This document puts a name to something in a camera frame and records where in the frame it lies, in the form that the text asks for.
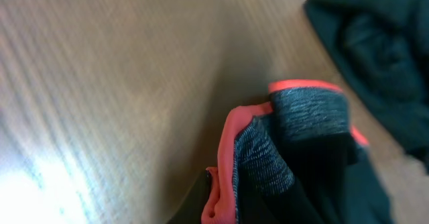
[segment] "wood grain surface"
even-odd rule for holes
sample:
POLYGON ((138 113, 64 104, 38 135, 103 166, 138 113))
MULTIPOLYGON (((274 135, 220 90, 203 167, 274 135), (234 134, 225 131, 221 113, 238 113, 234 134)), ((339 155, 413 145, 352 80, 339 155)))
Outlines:
POLYGON ((304 1, 0 0, 0 222, 165 223, 216 165, 233 107, 315 78, 346 89, 397 222, 427 223, 428 177, 345 84, 304 1))

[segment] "fabric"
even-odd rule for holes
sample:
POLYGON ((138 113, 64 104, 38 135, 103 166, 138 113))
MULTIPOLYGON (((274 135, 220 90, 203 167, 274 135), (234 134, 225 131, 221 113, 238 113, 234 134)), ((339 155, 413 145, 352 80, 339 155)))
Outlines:
POLYGON ((341 90, 286 80, 270 91, 227 117, 201 223, 393 223, 341 90))
POLYGON ((308 0, 305 10, 347 82, 429 171, 429 0, 308 0))
POLYGON ((180 205, 176 214, 170 219, 169 224, 200 222, 202 210, 210 194, 211 180, 212 175, 207 170, 202 171, 198 175, 198 178, 186 195, 186 199, 180 205))

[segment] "gray heathered fabric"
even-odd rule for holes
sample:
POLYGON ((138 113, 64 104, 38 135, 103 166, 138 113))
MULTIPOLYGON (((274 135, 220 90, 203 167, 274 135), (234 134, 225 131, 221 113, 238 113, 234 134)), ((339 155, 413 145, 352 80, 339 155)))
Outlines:
MULTIPOLYGON (((269 136, 268 117, 254 117, 235 139, 233 191, 238 200, 239 173, 246 174, 262 196, 286 192, 295 181, 292 171, 279 155, 269 136)), ((236 201, 236 222, 239 207, 236 201)))
POLYGON ((300 87, 271 94, 282 141, 349 132, 347 100, 328 89, 300 87))

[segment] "dark green fabric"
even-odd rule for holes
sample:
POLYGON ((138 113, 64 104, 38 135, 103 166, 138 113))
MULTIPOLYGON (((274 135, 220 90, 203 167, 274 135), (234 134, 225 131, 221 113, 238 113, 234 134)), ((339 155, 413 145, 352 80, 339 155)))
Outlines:
POLYGON ((370 112, 429 170, 429 0, 308 0, 305 10, 370 112))

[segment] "coral pink trim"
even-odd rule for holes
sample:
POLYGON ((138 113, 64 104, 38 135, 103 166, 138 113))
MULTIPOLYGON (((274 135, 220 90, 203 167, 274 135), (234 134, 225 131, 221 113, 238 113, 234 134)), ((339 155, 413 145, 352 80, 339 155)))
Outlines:
POLYGON ((267 102, 237 107, 228 114, 217 153, 219 165, 217 173, 215 168, 208 168, 212 176, 217 174, 216 179, 219 183, 215 183, 216 180, 213 178, 212 191, 202 211, 202 224, 235 223, 235 199, 232 185, 235 137, 250 124, 253 116, 267 115, 272 112, 271 103, 267 102))
POLYGON ((281 80, 273 82, 268 86, 269 93, 276 91, 281 91, 285 89, 292 89, 297 87, 318 87, 329 89, 337 92, 342 92, 343 90, 338 86, 331 84, 329 82, 324 82, 322 80, 281 80))
POLYGON ((355 127, 351 127, 351 135, 356 140, 356 142, 362 146, 368 146, 368 139, 355 127))

